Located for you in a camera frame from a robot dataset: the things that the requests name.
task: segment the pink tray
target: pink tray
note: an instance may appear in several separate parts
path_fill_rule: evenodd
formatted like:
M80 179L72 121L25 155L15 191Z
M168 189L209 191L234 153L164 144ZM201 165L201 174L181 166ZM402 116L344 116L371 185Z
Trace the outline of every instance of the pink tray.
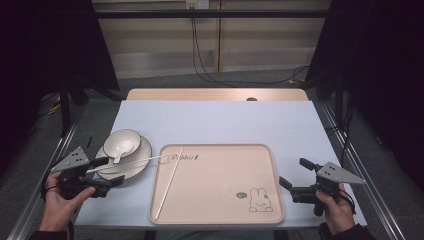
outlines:
M161 155L166 156L159 160L157 168L150 206L152 222L275 224L282 221L280 187L267 146L166 145Z

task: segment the bunny illustration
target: bunny illustration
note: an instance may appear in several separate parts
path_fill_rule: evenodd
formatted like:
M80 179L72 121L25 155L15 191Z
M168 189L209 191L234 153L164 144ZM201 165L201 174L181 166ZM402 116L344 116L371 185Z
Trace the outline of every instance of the bunny illustration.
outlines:
M250 212L272 212L271 201L264 188L250 190Z

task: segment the wire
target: wire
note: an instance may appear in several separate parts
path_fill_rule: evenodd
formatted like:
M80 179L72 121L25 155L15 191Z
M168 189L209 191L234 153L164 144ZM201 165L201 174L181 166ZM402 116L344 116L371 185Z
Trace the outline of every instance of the wire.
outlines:
M303 237L302 237L302 234L300 234L300 231L299 230L295 230L295 232L299 236L300 240L303 240Z
M203 61L202 61L202 57L200 56L200 49L199 49L199 42L197 41L197 27L196 27L196 20L194 18L191 18L191 27L192 27L192 32L193 32L193 65L194 65L194 70L196 71L197 76L199 76L202 80L206 81L206 82L211 82L211 83L220 83L223 85L226 85L228 87L232 87L234 88L235 86L230 85L228 83L225 82L220 82L215 80L213 77L211 77L208 72L206 71L204 65L203 65ZM197 66L196 66L196 53L199 57L200 60L200 65L202 66L203 72L209 77L210 80L203 78L200 73L197 71Z
M285 78L283 80L278 80L278 81L274 81L274 82L258 82L258 81L218 81L216 79L214 79L212 76L210 76L208 74L208 72L206 71L204 65L203 65L203 60L202 57L200 56L200 48L199 48L199 42L198 42L198 38L197 38L197 27L196 27L196 20L194 18L191 18L191 26L192 26L192 45L193 45L193 65L194 65L194 70L196 71L197 76L200 77L200 79L202 79L203 81L206 82L210 82L210 83L218 83L218 84L223 84L225 86L228 87L232 87L235 88L236 86L231 85L231 83L247 83L247 84L277 84L277 83L283 83L289 80L294 80L295 77L301 73L304 69L309 68L309 66L300 66L297 67L293 70L293 73L290 77ZM206 74L207 78L204 78L200 75L199 71L197 71L197 66L196 66L196 52L197 52L197 57L199 58L200 61L200 65L202 67L203 72Z
M344 165L344 156L347 150L347 146L348 143L350 142L350 124L352 122L353 119L353 103L352 103L352 97L349 94L348 95L348 102L347 102L347 109L346 109L346 114L343 120L343 124L344 124L344 129L345 129L345 134L346 137L344 138L344 144L343 144L343 149L342 149L342 153L340 156L340 166L343 167Z
M40 101L40 103L43 103L43 102L45 102L45 101L49 100L50 98L54 97L56 94L57 94L57 93L52 93L52 94L50 94L50 96L48 96L48 97L46 97L46 98L42 99L42 100Z
M283 80L278 80L278 81L273 81L273 82L256 82L256 81L251 81L251 82L245 82L245 81L222 81L222 82L226 82L226 83L253 83L253 84L277 84L277 83L283 83L283 82L287 82L289 80L292 80L293 77L295 77L297 74L299 74L300 72L302 72L303 69L308 68L309 66L300 66L294 69L294 74L292 74L290 77L285 78Z
M346 194L349 197L349 198L347 198L347 197L341 195L340 193L338 194L338 197L342 198L343 200L345 200L346 202L349 203L350 207L352 208L352 213L353 214L356 214L356 211L355 211L355 201L353 200L352 196L350 196L349 193L347 193L346 191L344 191L344 190L342 190L340 188L339 188L339 191L342 192L342 193L344 193L344 194Z

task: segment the hand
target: hand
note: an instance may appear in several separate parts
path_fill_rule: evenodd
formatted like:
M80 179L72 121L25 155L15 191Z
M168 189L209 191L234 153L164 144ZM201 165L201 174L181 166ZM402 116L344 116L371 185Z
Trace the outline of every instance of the hand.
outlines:
M339 184L339 188L344 191L342 183ZM342 191L340 191L340 194L347 197ZM321 202L327 205L327 209L325 210L325 220L327 221L327 225L332 236L355 226L352 208L346 200L340 199L339 203L336 203L330 195L321 191L317 191L316 196Z
M54 187L58 184L60 173L56 172L47 178L46 188ZM89 187L80 192L75 198L66 200L60 195L59 187L49 189L46 193L46 207L39 230L49 232L65 231L78 206L95 192L96 189L94 187Z

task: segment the metal frame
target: metal frame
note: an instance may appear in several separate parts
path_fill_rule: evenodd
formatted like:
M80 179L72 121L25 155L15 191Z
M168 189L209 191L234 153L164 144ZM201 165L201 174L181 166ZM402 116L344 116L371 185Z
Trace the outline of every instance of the metal frame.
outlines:
M333 109L328 103L323 103L322 107L331 126L336 128L338 125L335 120L335 113ZM343 147L345 145L346 133L340 130L336 130L335 134L341 144L341 147ZM367 184L364 185L365 192L368 195L368 198L370 199L370 202L373 205L384 228L386 229L390 239L406 239L395 219L395 216L387 206L386 202L383 200L383 197L378 192L377 187L374 185L374 182L363 165L362 160L359 158L359 155L356 153L355 148L350 142L347 144L346 154L356 174L367 181Z
M84 109L85 109L85 106L82 106L81 108L78 109L77 113L75 114L75 121L72 124L70 130L64 137L60 138L59 143L57 144L56 150L54 151L52 157L50 158L49 165L46 166L45 172L50 170L49 166L51 166L51 164L57 162L62 156L65 155L65 152L68 149L68 146L74 136L77 125L79 121L81 120L81 116L82 116L82 113L84 112ZM42 206L42 200L40 198L40 188L44 184L42 181L43 179L40 179L38 181L37 186L35 190L33 191L33 193L31 194L31 197L27 205L25 206L24 210L22 211L21 215L16 221L12 231L10 232L7 238L8 240L27 238L28 231L31 227L31 224L34 221L40 207Z

